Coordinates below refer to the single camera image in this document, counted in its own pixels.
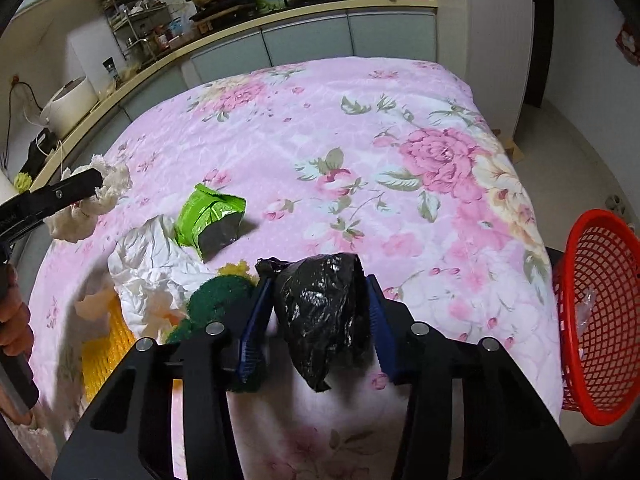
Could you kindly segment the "left human hand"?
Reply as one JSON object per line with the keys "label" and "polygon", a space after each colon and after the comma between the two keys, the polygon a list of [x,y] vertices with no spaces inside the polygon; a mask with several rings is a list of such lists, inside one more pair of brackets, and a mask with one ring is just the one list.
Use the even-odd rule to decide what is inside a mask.
{"label": "left human hand", "polygon": [[13,266],[8,266],[8,280],[8,291],[1,299],[0,346],[7,356],[24,354],[29,358],[34,346],[34,332],[29,326],[30,311],[22,298]]}

